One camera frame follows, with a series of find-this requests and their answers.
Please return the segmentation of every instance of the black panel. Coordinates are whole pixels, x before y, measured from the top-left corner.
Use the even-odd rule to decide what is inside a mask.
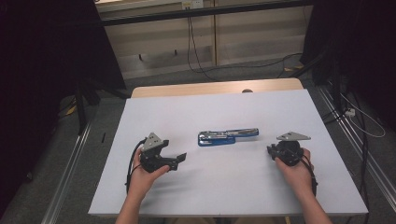
[[[1,216],[46,148],[59,103],[76,92],[77,79],[124,88],[103,27],[53,29],[73,18],[99,20],[93,1],[0,0]]]
[[[348,87],[373,106],[396,130],[396,10],[386,1],[325,1],[314,4],[302,63],[324,55],[312,69],[316,84],[333,72],[349,79]]]

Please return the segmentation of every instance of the white tabletop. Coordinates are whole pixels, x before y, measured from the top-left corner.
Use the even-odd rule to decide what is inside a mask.
[[[200,131],[259,128],[260,135],[233,145],[199,147]],[[116,216],[124,202],[125,180],[134,146],[151,132],[169,146],[163,157],[187,152],[177,171],[160,177],[140,214],[153,217],[248,217],[301,214],[266,146],[289,131],[311,136],[318,181],[317,198],[329,215],[356,215],[367,209],[309,93],[270,91],[127,100],[89,214]]]

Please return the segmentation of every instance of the black cable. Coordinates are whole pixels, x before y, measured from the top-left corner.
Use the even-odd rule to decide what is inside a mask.
[[[311,161],[310,161],[305,155],[303,155],[303,156],[306,158],[306,160],[308,161],[308,163],[309,163],[309,164],[308,164],[303,158],[299,157],[297,153],[291,151],[291,150],[288,149],[288,148],[286,148],[286,150],[287,150],[288,152],[290,152],[291,154],[293,154],[300,162],[302,162],[303,165],[304,165],[304,166],[306,167],[306,169],[308,170],[309,174],[311,174],[312,192],[314,193],[315,196],[317,196],[317,185],[318,185],[318,182],[317,182],[317,179],[316,179],[316,177],[315,177],[314,170],[312,169]]]
[[[204,73],[204,75],[205,75],[207,78],[209,78],[210,80],[219,81],[218,79],[215,79],[215,78],[213,78],[213,77],[208,76],[207,73],[206,73],[206,72],[204,71],[204,69],[202,68],[201,63],[199,62],[198,53],[197,53],[197,48],[196,48],[196,46],[195,46],[195,39],[194,39],[194,32],[193,32],[193,29],[192,29],[191,17],[188,17],[187,20],[188,20],[188,22],[189,22],[189,50],[188,50],[188,52],[187,52],[187,61],[188,61],[188,63],[189,63],[189,67],[190,67],[191,71],[192,71],[192,72],[195,72],[195,71],[192,69],[191,64],[190,64],[190,40],[191,40],[191,38],[192,38],[192,44],[194,45],[195,57],[196,57],[196,59],[197,59],[197,62],[198,62],[198,65],[199,65],[200,70],[201,70],[202,73]]]
[[[342,117],[345,115],[345,113],[347,112],[347,100],[345,100],[344,104],[345,104],[345,108],[343,109],[343,111],[340,112],[340,114],[339,114],[336,118],[331,119],[331,120],[328,120],[328,121],[324,121],[327,117],[330,116],[330,114],[332,114],[333,112],[335,112],[335,111],[337,110],[336,108],[333,109],[333,110],[332,110],[331,112],[329,112],[328,114],[323,115],[323,116],[321,117],[322,120],[323,120],[323,123],[324,123],[325,125],[327,125],[327,124],[333,123],[333,122],[339,120],[340,118],[342,118]]]
[[[131,171],[132,163],[133,163],[133,161],[134,161],[134,154],[136,153],[136,151],[137,151],[137,149],[140,147],[140,145],[145,144],[146,140],[147,140],[147,138],[141,140],[141,141],[136,145],[136,147],[134,148],[134,152],[132,153],[132,157],[131,157],[131,160],[129,161],[129,166],[128,166],[128,174],[127,174],[127,176],[126,176],[126,183],[125,183],[125,185],[126,185],[126,193],[128,193],[129,186],[131,185],[131,176],[132,176],[132,173],[134,172],[134,170],[135,170],[137,167],[140,166],[140,164],[137,165],[137,166],[134,167],[134,169]]]
[[[187,52],[187,62],[189,64],[189,68],[192,72],[194,73],[204,73],[204,75],[214,81],[219,81],[218,79],[215,79],[213,77],[210,77],[207,72],[210,71],[214,71],[214,70],[218,70],[218,69],[227,69],[227,68],[261,68],[261,67],[266,67],[266,66],[270,66],[270,65],[274,65],[277,63],[283,63],[283,67],[282,67],[282,72],[278,75],[278,77],[280,77],[283,74],[283,70],[285,67],[285,60],[292,57],[292,56],[296,56],[296,55],[302,55],[302,53],[293,53],[293,54],[289,54],[286,55],[285,57],[283,57],[281,60],[276,61],[274,63],[268,63],[268,64],[262,64],[262,65],[233,65],[233,66],[226,66],[226,67],[214,67],[214,68],[209,68],[204,70],[204,68],[202,68],[199,58],[198,58],[198,54],[197,54],[197,50],[196,50],[196,46],[195,46],[195,39],[194,39],[194,33],[193,33],[193,28],[192,28],[192,21],[191,21],[191,17],[188,17],[188,23],[189,23],[189,48],[188,48],[188,52]],[[191,62],[190,62],[190,50],[191,50],[191,40],[192,40],[192,44],[194,46],[194,52],[195,52],[195,57],[197,59],[198,65],[199,65],[199,70],[195,70],[191,67]]]
[[[357,117],[358,123],[360,124],[361,128],[365,131],[366,123],[364,120],[363,113],[361,112],[361,105],[359,103],[359,100],[358,100],[356,94],[354,92],[352,92],[352,95],[353,95],[355,102],[357,104],[357,108],[359,109],[360,114],[361,114],[361,120]],[[370,218],[370,203],[369,203],[369,198],[368,198],[365,176],[366,176],[366,171],[367,171],[369,148],[368,148],[368,138],[367,138],[367,134],[365,132],[363,132],[362,138],[363,139],[362,139],[362,145],[361,145],[361,184],[359,186],[359,193],[361,194],[361,197],[363,198],[363,201],[364,201],[365,205],[367,206],[367,210],[369,211],[369,213],[367,213],[364,218],[364,223],[367,224],[368,220]],[[352,219],[352,217],[350,217],[346,221],[346,224],[348,224],[351,219]]]
[[[279,75],[277,75],[276,78],[280,78],[283,75],[283,73],[285,72],[285,60],[286,59],[291,58],[292,56],[301,55],[301,54],[302,53],[295,53],[295,54],[289,54],[289,55],[286,55],[285,57],[283,57],[283,59],[282,59],[282,71],[279,73]]]

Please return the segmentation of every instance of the power cord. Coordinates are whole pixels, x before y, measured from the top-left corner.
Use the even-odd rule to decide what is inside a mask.
[[[198,58],[198,54],[197,54],[197,48],[195,46],[195,39],[194,39],[194,32],[193,32],[193,29],[192,29],[191,17],[188,17],[187,20],[189,22],[189,49],[187,51],[187,61],[189,63],[190,70],[192,72],[196,73],[196,71],[194,69],[192,69],[191,63],[190,63],[190,42],[191,42],[191,39],[192,39],[192,44],[194,45],[195,58],[197,59],[197,62],[198,62],[199,68],[200,68],[200,71],[198,73],[204,73],[204,75],[207,78],[209,78],[210,80],[219,81],[218,79],[215,79],[213,77],[208,76],[207,73],[205,72],[205,70],[202,68],[201,63],[199,62],[199,58]]]
[[[188,17],[188,23],[189,23],[189,48],[188,48],[188,52],[187,52],[187,61],[188,61],[188,64],[189,64],[189,68],[190,68],[190,70],[192,72],[194,72],[194,73],[203,73],[207,78],[209,78],[211,80],[214,80],[214,81],[220,81],[220,80],[215,79],[213,77],[210,77],[207,74],[207,72],[214,71],[214,70],[219,70],[219,69],[228,69],[228,68],[261,68],[261,67],[267,67],[267,66],[275,65],[275,64],[278,64],[278,63],[283,63],[282,71],[276,77],[276,78],[279,78],[284,72],[285,60],[287,60],[288,58],[291,58],[293,56],[302,55],[302,53],[293,53],[293,54],[286,55],[281,60],[276,61],[274,63],[267,63],[267,64],[261,64],[261,65],[233,65],[233,66],[224,66],[224,67],[213,67],[213,68],[209,68],[209,69],[204,70],[203,67],[201,66],[201,63],[200,63],[199,58],[198,58],[196,45],[195,45],[195,39],[194,39],[194,33],[193,33],[193,28],[192,28],[192,21],[191,21],[190,17]],[[192,44],[193,44],[193,47],[194,47],[195,57],[197,59],[198,66],[199,66],[198,70],[193,69],[192,66],[191,66],[191,62],[190,62],[191,40],[192,40]]]
[[[317,196],[317,185],[318,185],[318,182],[317,182],[317,179],[315,177],[314,170],[312,169],[311,161],[305,155],[303,155],[303,157],[307,160],[307,162],[302,157],[300,157],[297,153],[293,152],[292,150],[287,148],[287,151],[290,152],[292,155],[294,155],[294,157],[296,157],[300,162],[302,162],[303,165],[308,170],[309,174],[311,174],[312,192],[314,193],[315,196]]]
[[[366,123],[364,120],[363,112],[361,111],[361,106],[359,104],[358,98],[356,97],[355,94],[353,94],[355,101],[357,103],[357,108],[361,112],[361,121],[358,118],[358,122],[360,123],[361,127],[363,130],[366,129]],[[368,155],[369,155],[369,147],[368,147],[368,138],[367,138],[367,132],[363,132],[363,140],[362,140],[362,145],[361,145],[361,185],[359,187],[359,193],[361,194],[361,197],[363,198],[364,203],[366,204],[367,210],[369,213],[365,215],[364,218],[364,224],[367,224],[369,218],[370,218],[370,203],[369,203],[369,198],[368,198],[368,192],[367,192],[367,185],[365,181],[365,176],[366,176],[366,171],[367,171],[367,161],[368,161]]]
[[[363,130],[363,128],[359,127],[359,125],[357,125],[357,124],[352,120],[352,117],[351,117],[351,116],[348,116],[350,122],[351,122],[356,128],[358,128],[359,130],[361,130],[363,133],[366,133],[366,134],[368,134],[368,135],[370,135],[370,136],[372,136],[372,137],[375,137],[375,138],[381,138],[381,137],[384,137],[384,136],[387,134],[387,132],[385,131],[384,127],[382,127],[382,125],[380,125],[375,119],[373,119],[372,117],[370,117],[367,113],[364,113],[364,112],[363,112],[362,110],[360,110],[357,106],[353,105],[343,94],[341,94],[341,96],[342,96],[351,106],[353,106],[356,110],[358,110],[359,112],[361,112],[361,116],[364,115],[364,116],[366,116],[367,118],[369,118],[370,120],[372,120],[372,121],[382,130],[382,134],[381,134],[381,135],[375,135],[375,134],[366,132],[365,130]]]
[[[147,138],[145,138],[145,139],[141,140],[139,143],[137,143],[136,147],[134,148],[134,152],[132,153],[131,160],[129,161],[128,174],[127,174],[127,176],[126,176],[126,183],[125,183],[125,186],[126,186],[126,193],[128,193],[129,186],[131,185],[131,176],[132,176],[132,173],[134,172],[134,170],[135,170],[137,167],[141,166],[141,164],[138,164],[138,165],[137,165],[136,167],[134,167],[134,169],[131,171],[131,169],[132,169],[132,163],[133,163],[133,161],[134,161],[134,154],[136,153],[136,151],[137,151],[137,149],[140,147],[140,145],[145,144],[146,140],[147,140]]]
[[[323,122],[324,125],[327,125],[327,124],[330,124],[330,123],[333,123],[333,122],[339,120],[340,118],[342,118],[342,117],[345,115],[346,112],[347,112],[347,109],[345,108],[345,109],[341,112],[341,114],[339,114],[336,118],[334,118],[334,119],[332,119],[332,120],[324,121],[324,122]]]

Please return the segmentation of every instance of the electrical outlet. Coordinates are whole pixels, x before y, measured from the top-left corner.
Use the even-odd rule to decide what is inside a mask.
[[[192,9],[192,1],[184,1],[181,2],[181,9],[187,10],[187,9]]]
[[[192,8],[203,8],[204,0],[192,0],[191,4],[192,4]]]
[[[346,115],[347,115],[347,116],[350,116],[350,117],[355,117],[355,109],[348,108],[348,109],[346,110]]]

